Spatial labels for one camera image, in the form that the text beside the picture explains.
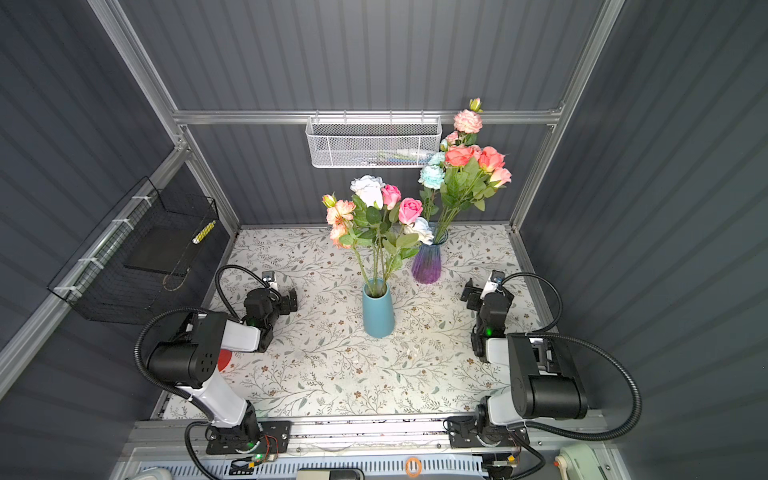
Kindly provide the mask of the purple ribbed glass vase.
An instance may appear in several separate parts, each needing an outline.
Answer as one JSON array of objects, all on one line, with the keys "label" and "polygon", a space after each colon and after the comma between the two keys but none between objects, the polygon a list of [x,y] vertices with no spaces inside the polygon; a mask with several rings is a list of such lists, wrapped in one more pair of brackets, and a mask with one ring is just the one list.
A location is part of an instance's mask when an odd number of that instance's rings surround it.
[{"label": "purple ribbed glass vase", "polygon": [[422,244],[414,257],[411,267],[413,279],[420,284],[436,283],[441,277],[442,271],[442,245],[447,241],[445,234],[430,245]]}]

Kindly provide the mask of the teal cylindrical vase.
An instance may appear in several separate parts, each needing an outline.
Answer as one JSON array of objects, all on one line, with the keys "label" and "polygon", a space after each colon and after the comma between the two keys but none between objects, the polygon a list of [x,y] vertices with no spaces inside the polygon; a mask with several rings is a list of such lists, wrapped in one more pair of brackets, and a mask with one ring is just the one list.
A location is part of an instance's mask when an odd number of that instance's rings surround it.
[{"label": "teal cylindrical vase", "polygon": [[380,296],[373,296],[368,284],[363,287],[363,326],[368,335],[381,339],[394,331],[394,307],[389,287],[382,279],[375,281],[374,290]]}]

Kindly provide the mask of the pink double carnation stem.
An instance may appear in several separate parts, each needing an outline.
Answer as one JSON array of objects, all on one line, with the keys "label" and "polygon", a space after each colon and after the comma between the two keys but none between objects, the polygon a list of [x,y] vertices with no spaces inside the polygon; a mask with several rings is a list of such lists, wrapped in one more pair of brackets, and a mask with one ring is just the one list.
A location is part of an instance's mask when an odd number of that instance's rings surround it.
[{"label": "pink double carnation stem", "polygon": [[326,208],[326,222],[331,226],[329,234],[331,242],[338,248],[349,249],[354,253],[366,286],[369,292],[373,293],[373,281],[370,279],[364,266],[358,249],[358,239],[353,235],[355,203],[349,200],[338,200],[334,194],[323,195],[321,202]]}]

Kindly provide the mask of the coral pink rose stem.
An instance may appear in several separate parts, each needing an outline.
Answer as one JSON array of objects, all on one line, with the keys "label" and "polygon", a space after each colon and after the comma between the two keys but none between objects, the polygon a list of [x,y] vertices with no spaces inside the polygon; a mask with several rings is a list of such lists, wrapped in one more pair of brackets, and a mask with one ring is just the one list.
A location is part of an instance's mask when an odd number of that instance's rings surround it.
[{"label": "coral pink rose stem", "polygon": [[451,147],[445,153],[443,181],[439,188],[441,210],[436,240],[442,243],[450,224],[459,213],[477,202],[483,189],[484,175],[478,163],[480,150],[476,146]]}]

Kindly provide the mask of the light pink rose stem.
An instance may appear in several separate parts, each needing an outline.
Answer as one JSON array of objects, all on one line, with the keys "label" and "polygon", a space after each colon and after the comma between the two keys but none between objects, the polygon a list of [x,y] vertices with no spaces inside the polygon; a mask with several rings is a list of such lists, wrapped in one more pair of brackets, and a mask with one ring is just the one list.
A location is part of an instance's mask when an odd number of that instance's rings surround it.
[{"label": "light pink rose stem", "polygon": [[499,189],[511,181],[511,172],[506,168],[500,167],[491,174],[488,185],[494,189]]}]

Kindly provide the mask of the white blue carnation stem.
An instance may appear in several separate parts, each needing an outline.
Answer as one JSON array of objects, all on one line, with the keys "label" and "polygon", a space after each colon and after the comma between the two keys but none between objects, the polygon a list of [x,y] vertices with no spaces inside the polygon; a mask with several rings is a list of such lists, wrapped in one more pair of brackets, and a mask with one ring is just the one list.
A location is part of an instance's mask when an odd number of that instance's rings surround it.
[{"label": "white blue carnation stem", "polygon": [[444,161],[445,153],[437,152],[420,171],[419,183],[422,187],[420,191],[420,200],[423,207],[422,215],[427,220],[430,220],[439,209],[436,197],[445,179]]}]

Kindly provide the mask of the deep pink rose stem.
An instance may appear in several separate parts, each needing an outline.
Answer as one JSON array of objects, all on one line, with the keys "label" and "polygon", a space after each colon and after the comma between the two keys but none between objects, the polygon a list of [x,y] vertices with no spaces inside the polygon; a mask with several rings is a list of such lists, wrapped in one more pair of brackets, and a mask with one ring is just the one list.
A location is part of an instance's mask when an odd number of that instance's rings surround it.
[{"label": "deep pink rose stem", "polygon": [[505,168],[505,156],[501,154],[499,151],[497,151],[494,147],[487,146],[484,147],[479,154],[478,157],[478,165],[480,167],[480,170],[483,172],[483,174],[487,177],[486,183],[488,185],[488,180],[493,173],[493,171],[497,168],[503,167]]}]

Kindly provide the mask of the small pink bud stem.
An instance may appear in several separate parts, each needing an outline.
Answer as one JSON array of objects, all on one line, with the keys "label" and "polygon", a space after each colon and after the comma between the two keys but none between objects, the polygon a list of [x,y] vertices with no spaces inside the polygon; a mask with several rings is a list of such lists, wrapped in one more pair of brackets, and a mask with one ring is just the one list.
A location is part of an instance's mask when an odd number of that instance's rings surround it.
[{"label": "small pink bud stem", "polygon": [[400,190],[390,184],[386,184],[381,189],[383,205],[387,210],[393,210],[402,199]]}]

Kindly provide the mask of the magenta rose stem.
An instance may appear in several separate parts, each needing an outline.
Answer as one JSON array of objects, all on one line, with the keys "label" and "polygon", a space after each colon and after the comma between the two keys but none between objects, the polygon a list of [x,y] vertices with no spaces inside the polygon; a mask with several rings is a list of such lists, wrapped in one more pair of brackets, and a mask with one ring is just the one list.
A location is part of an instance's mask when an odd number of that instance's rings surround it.
[{"label": "magenta rose stem", "polygon": [[403,266],[406,259],[414,257],[422,241],[415,230],[416,221],[421,218],[422,202],[405,198],[385,205],[386,212],[380,226],[381,245],[385,253],[383,278],[389,281],[391,275]]}]

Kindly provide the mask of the white cream rose stem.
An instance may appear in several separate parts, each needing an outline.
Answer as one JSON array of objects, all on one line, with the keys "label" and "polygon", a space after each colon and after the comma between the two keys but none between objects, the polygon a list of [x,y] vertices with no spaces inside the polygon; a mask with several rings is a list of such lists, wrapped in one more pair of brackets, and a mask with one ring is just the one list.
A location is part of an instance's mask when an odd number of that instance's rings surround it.
[{"label": "white cream rose stem", "polygon": [[[354,179],[350,184],[353,192],[352,201],[356,207],[354,219],[352,220],[353,244],[352,249],[355,252],[356,259],[361,267],[362,275],[366,281],[366,286],[371,295],[374,294],[379,270],[379,251],[381,237],[381,223],[383,220],[382,208],[383,187],[385,186],[381,177],[364,175]],[[360,249],[370,247],[373,258],[373,274],[369,276],[363,265]]]}]

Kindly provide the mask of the pink carnation flower stem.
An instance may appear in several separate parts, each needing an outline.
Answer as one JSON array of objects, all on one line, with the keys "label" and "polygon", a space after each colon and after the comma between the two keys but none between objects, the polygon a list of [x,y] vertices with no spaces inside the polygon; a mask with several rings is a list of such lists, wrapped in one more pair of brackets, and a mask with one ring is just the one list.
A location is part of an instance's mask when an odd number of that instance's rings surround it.
[{"label": "pink carnation flower stem", "polygon": [[454,116],[454,130],[441,141],[441,150],[447,151],[452,147],[475,145],[477,136],[483,127],[482,113],[482,100],[480,98],[471,99],[468,108],[461,110]]}]

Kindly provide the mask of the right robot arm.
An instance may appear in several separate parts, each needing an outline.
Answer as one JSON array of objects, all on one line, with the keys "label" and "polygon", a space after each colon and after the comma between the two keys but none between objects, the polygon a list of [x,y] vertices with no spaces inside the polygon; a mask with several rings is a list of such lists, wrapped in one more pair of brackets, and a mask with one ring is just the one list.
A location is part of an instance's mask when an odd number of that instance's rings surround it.
[{"label": "right robot arm", "polygon": [[[508,332],[506,320],[514,295],[506,284],[532,278],[549,287],[556,311],[543,327],[528,332]],[[450,445],[456,449],[522,446],[527,431],[543,431],[567,439],[607,441],[631,432],[641,419],[643,399],[630,372],[610,353],[586,340],[557,333],[564,310],[555,285],[533,272],[509,275],[494,270],[482,287],[467,281],[460,300],[476,314],[470,340],[475,357],[489,365],[505,367],[509,387],[484,397],[475,413],[443,421]],[[631,406],[619,426],[605,431],[578,432],[547,424],[551,420],[580,420],[587,416],[589,401],[571,348],[578,346],[606,360],[629,388]]]}]

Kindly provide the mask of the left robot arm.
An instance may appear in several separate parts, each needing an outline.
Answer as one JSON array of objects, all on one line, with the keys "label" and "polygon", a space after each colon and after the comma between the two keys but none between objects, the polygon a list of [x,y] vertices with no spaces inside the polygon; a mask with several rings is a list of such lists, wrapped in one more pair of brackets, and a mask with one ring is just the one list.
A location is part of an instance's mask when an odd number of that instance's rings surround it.
[{"label": "left robot arm", "polygon": [[[243,316],[222,288],[228,270],[257,282],[245,296]],[[181,307],[156,315],[139,334],[134,362],[150,383],[203,413],[197,426],[204,431],[208,455],[239,454],[263,463],[287,451],[292,423],[261,422],[253,403],[224,379],[219,361],[224,351],[266,352],[277,320],[298,311],[297,292],[292,285],[279,289],[272,271],[258,275],[236,264],[220,267],[214,285],[222,311]]]}]

